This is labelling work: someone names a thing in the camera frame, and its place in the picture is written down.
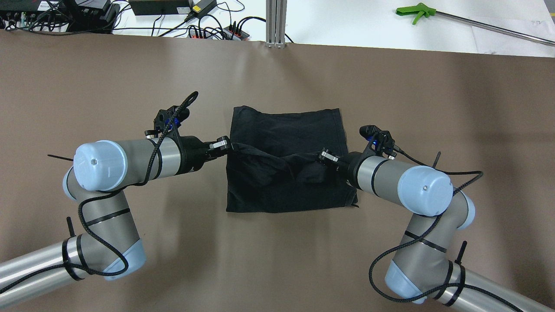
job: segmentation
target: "metal rod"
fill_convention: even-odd
[[[555,41],[547,40],[547,39],[544,39],[544,38],[535,37],[535,36],[532,36],[532,35],[529,35],[529,34],[512,31],[510,29],[505,29],[505,28],[501,28],[501,27],[498,27],[498,26],[490,25],[490,24],[485,24],[485,23],[478,22],[478,21],[473,21],[473,20],[468,19],[468,18],[464,18],[464,17],[460,17],[460,16],[456,16],[456,15],[451,15],[449,13],[443,13],[443,12],[440,12],[440,11],[436,11],[436,15],[441,15],[441,16],[444,16],[444,17],[452,18],[452,19],[455,19],[459,22],[467,23],[467,24],[470,24],[472,26],[487,29],[489,31],[493,31],[493,32],[496,32],[496,33],[502,33],[502,34],[506,34],[506,35],[513,36],[513,37],[516,37],[516,38],[520,38],[520,39],[524,39],[524,40],[544,44],[545,46],[555,47]]]

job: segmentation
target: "robotic arm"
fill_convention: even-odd
[[[378,256],[370,266],[370,283],[380,295],[416,304],[431,297],[458,311],[553,311],[465,269],[461,264],[465,245],[457,260],[448,260],[446,252],[455,231],[474,219],[472,200],[461,192],[462,187],[454,188],[444,172],[395,160],[397,152],[405,152],[388,131],[367,125],[360,128],[360,134],[369,141],[362,153],[340,157],[324,149],[318,159],[335,168],[350,185],[413,212],[401,244]],[[386,295],[372,278],[376,263],[393,252],[385,282],[404,299]]]
[[[86,233],[0,264],[0,308],[34,298],[89,274],[114,280],[146,261],[123,189],[190,173],[232,150],[228,137],[202,142],[180,136],[193,93],[181,106],[160,110],[147,139],[102,140],[81,145],[63,179],[65,194],[79,205]]]

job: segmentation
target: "white surface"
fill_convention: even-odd
[[[246,16],[266,17],[266,1],[245,0],[243,3],[244,11],[232,13],[234,21]],[[428,0],[425,3],[439,11],[466,18],[480,16],[545,21],[553,25],[542,0]],[[234,0],[228,0],[228,4],[231,9],[241,7]],[[418,4],[417,0],[344,0],[341,2],[289,0],[286,33],[295,43],[478,53],[472,27],[469,25],[440,16],[421,18],[417,25],[412,25],[414,16],[395,14],[397,7],[416,4]],[[212,15],[222,23],[222,26],[228,25],[228,12],[214,9]],[[129,10],[124,12],[118,28],[152,27],[157,17],[136,17]],[[183,19],[184,16],[179,15],[165,16],[161,25],[171,28]],[[193,19],[190,23],[197,24],[198,20]],[[202,25],[217,26],[210,18],[204,18]],[[248,21],[243,30],[251,34],[251,40],[265,41],[263,22]],[[131,29],[114,33],[149,36],[151,32],[152,30],[148,29]]]
[[[545,21],[520,19],[473,18],[480,22],[555,41],[555,25]],[[555,57],[555,47],[522,40],[486,29],[472,27],[478,53]]]

